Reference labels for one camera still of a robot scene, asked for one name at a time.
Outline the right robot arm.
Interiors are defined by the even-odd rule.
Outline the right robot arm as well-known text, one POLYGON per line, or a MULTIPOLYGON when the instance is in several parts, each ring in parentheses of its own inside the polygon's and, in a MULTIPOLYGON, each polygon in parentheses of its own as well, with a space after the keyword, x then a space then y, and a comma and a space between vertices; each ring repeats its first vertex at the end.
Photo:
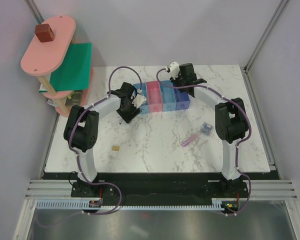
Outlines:
POLYGON ((238 144, 243 141, 246 132, 251 131, 243 99, 240 97, 228 99, 207 86, 206 80, 197 78, 191 63, 180 65, 172 62, 168 71, 170 81, 177 90, 201 100, 214 110, 214 128, 222 140, 223 147, 221 174, 226 179, 219 184, 219 191, 225 197, 232 196, 237 191, 237 185, 233 180, 241 176, 238 144))

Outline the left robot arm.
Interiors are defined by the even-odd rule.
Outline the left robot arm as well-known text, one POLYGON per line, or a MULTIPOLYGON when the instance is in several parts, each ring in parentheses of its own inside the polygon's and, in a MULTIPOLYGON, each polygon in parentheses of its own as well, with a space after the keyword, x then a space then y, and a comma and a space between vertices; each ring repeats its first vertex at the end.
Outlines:
POLYGON ((89 197, 96 196, 100 191, 99 183, 94 181, 98 172, 93 154, 98 139, 99 121, 110 113, 117 112, 129 124, 142 112, 140 107, 147 101, 142 92, 124 82, 121 88, 110 90, 103 99, 84 107, 74 105, 70 109, 63 138, 75 154, 78 178, 84 181, 82 191, 89 197))

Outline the light blue bin leftmost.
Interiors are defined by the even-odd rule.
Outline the light blue bin leftmost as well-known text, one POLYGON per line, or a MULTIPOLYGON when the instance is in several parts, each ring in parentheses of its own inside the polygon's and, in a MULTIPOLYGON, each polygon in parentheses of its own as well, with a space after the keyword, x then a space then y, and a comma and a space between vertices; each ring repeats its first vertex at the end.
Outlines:
POLYGON ((142 95, 146 98, 146 102, 140 106, 141 114, 149 114, 150 108, 148 103, 148 93, 147 93, 147 87, 145 82, 142 83, 141 90, 142 90, 142 95))

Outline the light blue bin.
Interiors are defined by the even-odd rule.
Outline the light blue bin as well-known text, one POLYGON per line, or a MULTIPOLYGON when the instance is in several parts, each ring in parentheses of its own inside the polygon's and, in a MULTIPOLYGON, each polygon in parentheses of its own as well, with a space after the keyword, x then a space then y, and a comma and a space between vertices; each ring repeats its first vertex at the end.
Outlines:
POLYGON ((149 114, 150 108, 148 103, 148 93, 147 93, 147 87, 145 82, 142 83, 141 90, 142 90, 142 95, 146 98, 146 102, 140 106, 141 114, 149 114))
POLYGON ((174 89, 170 88, 173 84, 169 80, 164 80, 162 83, 163 84, 159 84, 162 98, 162 111, 175 111, 177 106, 176 96, 174 89))

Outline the purple plastic bin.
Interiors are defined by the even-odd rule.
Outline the purple plastic bin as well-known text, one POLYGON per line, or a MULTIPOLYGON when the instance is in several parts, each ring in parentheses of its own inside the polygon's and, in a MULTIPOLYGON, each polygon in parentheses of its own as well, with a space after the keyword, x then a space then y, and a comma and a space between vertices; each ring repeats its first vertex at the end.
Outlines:
POLYGON ((191 100, 186 92, 180 92, 179 89, 173 88, 175 100, 176 100, 176 111, 187 110, 190 106, 191 100))

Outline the pink plastic bin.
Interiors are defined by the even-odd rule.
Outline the pink plastic bin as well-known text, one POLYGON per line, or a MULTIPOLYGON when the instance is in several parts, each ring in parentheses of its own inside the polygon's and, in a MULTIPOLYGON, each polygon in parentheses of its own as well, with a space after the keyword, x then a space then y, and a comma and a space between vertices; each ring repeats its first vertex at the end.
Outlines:
POLYGON ((157 81, 146 82, 146 91, 149 111, 151 113, 162 112, 163 101, 159 83, 157 81))

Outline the yellow eraser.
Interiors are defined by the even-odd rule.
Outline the yellow eraser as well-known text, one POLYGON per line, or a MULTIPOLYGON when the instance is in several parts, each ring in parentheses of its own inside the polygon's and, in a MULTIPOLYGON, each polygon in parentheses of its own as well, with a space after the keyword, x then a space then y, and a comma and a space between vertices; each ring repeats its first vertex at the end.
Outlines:
POLYGON ((113 150, 113 151, 119 151, 119 150, 120 150, 120 147, 117 146, 117 145, 114 145, 114 146, 112 147, 112 150, 113 150))

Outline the black Canon setup booklet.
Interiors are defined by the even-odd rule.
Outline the black Canon setup booklet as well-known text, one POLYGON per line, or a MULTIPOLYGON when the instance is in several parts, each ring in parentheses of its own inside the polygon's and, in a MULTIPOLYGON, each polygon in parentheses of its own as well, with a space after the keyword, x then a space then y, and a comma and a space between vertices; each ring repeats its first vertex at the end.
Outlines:
POLYGON ((75 90, 66 97, 65 106, 66 107, 72 107, 74 105, 80 106, 82 98, 83 98, 83 90, 75 90))

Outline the green folder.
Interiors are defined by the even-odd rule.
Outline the green folder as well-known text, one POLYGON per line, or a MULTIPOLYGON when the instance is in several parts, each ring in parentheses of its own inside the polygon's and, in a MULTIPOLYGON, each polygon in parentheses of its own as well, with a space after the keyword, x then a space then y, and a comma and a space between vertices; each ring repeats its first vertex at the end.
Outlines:
POLYGON ((56 92, 85 90, 90 85, 93 45, 70 44, 62 64, 44 77, 56 92))

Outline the pink wooden shelf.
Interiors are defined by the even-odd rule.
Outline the pink wooden shelf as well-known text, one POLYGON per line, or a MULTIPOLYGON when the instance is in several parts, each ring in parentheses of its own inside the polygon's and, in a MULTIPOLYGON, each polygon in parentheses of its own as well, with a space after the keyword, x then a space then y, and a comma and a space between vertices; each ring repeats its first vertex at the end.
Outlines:
MULTIPOLYGON (((20 65, 25 73, 39 80, 39 92, 51 101, 51 105, 54 106, 56 112, 62 116, 68 116, 71 107, 66 106, 65 101, 66 97, 74 90, 57 92, 51 86, 50 82, 47 81, 45 76, 55 71, 62 64, 71 44, 83 43, 76 43, 74 41, 76 22, 70 16, 53 16, 41 24, 50 25, 54 33, 54 40, 50 42, 40 42, 34 34, 33 39, 21 59, 20 65)), ((80 106, 86 105, 88 101, 89 91, 93 82, 93 74, 94 70, 91 65, 89 87, 83 90, 80 106)))

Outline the brown wooden block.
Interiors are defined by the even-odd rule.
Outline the brown wooden block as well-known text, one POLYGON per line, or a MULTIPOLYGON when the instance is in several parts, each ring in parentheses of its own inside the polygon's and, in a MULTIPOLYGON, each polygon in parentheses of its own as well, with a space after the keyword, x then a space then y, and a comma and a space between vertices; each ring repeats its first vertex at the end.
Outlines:
POLYGON ((55 38, 52 28, 47 23, 36 25, 34 34, 41 43, 52 42, 55 38))

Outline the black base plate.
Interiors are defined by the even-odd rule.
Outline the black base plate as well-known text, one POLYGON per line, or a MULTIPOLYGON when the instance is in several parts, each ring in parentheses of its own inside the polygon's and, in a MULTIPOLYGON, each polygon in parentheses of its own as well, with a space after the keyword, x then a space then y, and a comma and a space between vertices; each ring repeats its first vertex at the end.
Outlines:
POLYGON ((253 183, 279 180, 278 172, 252 172, 227 182, 219 173, 99 173, 94 185, 76 172, 44 173, 44 180, 66 180, 73 198, 101 198, 104 206, 195 206, 217 199, 244 199, 253 183))

